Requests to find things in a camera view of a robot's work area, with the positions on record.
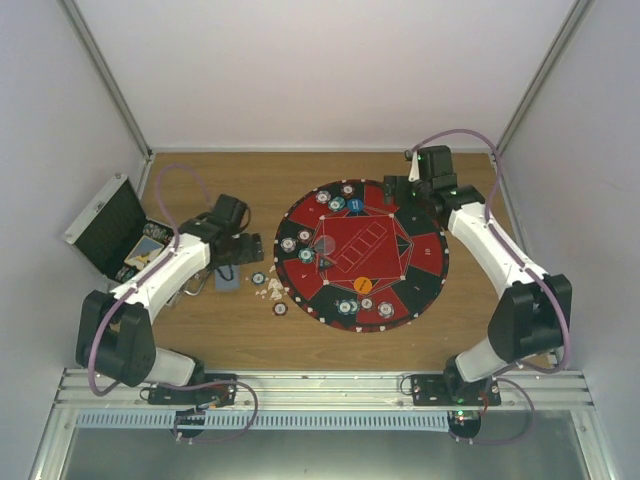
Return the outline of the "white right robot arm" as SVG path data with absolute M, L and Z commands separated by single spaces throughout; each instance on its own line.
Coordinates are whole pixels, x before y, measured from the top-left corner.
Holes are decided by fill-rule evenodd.
M 564 361 L 543 368 L 531 360 L 557 348 L 570 349 L 572 285 L 564 275 L 550 275 L 526 257 L 481 193 L 471 185 L 454 185 L 454 179 L 423 182 L 387 176 L 383 198 L 387 204 L 426 209 L 472 254 L 499 298 L 486 337 L 449 358 L 442 373 L 444 396 L 464 405 L 488 389 L 493 378 L 512 369 L 548 374 L 565 369 Z

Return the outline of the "orange 100 chip stack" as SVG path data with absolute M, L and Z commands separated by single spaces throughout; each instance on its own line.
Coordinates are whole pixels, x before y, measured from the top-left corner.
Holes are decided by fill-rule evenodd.
M 272 310 L 275 316 L 284 316 L 288 312 L 288 306 L 284 302 L 276 302 Z

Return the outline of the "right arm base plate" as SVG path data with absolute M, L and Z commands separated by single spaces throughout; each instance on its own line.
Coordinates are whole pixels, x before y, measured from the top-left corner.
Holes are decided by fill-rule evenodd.
M 496 381 L 487 379 L 473 383 L 450 380 L 443 373 L 413 373 L 398 381 L 401 394 L 410 396 L 414 406 L 484 407 L 500 406 L 500 390 Z

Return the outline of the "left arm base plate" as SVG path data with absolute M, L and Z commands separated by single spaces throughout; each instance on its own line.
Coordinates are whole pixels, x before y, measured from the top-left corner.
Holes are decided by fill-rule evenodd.
M 237 380 L 236 374 L 205 373 L 202 379 L 195 380 L 193 384 L 215 383 L 215 386 L 196 390 L 177 390 L 160 386 L 145 387 L 140 391 L 140 399 L 150 405 L 229 406 L 235 401 Z

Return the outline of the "green 50 chip stack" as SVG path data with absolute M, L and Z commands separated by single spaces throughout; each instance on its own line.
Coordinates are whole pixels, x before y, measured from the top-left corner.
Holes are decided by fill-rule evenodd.
M 262 285 L 266 281 L 266 275 L 263 272 L 255 272 L 251 277 L 254 285 Z

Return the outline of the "blue 10 chip bottom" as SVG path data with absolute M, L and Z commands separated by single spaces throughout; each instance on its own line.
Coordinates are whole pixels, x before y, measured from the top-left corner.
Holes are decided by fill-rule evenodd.
M 392 318 L 395 313 L 394 306 L 390 302 L 381 302 L 377 307 L 377 311 L 385 319 Z

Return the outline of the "playing card deck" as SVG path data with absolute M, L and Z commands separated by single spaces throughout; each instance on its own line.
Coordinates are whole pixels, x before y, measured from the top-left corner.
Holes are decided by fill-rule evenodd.
M 233 292 L 240 288 L 240 268 L 237 265 L 226 265 L 214 270 L 215 290 Z

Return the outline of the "green 50 chip top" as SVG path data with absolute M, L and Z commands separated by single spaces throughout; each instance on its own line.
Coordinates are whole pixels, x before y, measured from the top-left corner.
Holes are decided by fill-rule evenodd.
M 346 201 L 343 197 L 334 197 L 328 203 L 328 208 L 332 212 L 338 212 L 344 209 L 346 206 Z

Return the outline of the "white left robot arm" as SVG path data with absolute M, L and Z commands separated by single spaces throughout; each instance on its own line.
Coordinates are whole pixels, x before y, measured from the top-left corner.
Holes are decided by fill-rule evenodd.
M 91 292 L 82 305 L 76 343 L 76 362 L 87 368 L 91 391 L 104 396 L 120 384 L 150 383 L 170 386 L 185 404 L 201 400 L 206 380 L 196 373 L 197 360 L 157 347 L 153 323 L 200 271 L 263 260 L 260 234 L 194 218 L 181 225 L 167 249 L 137 275 L 107 293 Z

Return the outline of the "orange big blind button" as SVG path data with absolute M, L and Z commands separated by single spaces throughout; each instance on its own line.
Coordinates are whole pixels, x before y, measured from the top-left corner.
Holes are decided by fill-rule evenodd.
M 373 288 L 373 282 L 368 277 L 360 276 L 353 281 L 353 288 L 359 295 L 367 295 Z

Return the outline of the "green 50 chip bottom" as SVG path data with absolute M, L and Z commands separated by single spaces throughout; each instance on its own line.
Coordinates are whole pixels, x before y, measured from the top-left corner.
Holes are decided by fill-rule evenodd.
M 360 309 L 360 305 L 355 299 L 343 299 L 337 303 L 337 311 L 340 315 L 354 315 Z

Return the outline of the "blue small blind button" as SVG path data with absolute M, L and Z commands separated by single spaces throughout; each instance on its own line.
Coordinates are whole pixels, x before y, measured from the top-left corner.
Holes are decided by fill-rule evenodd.
M 349 199 L 346 206 L 351 213 L 359 213 L 364 209 L 363 201 L 358 198 Z

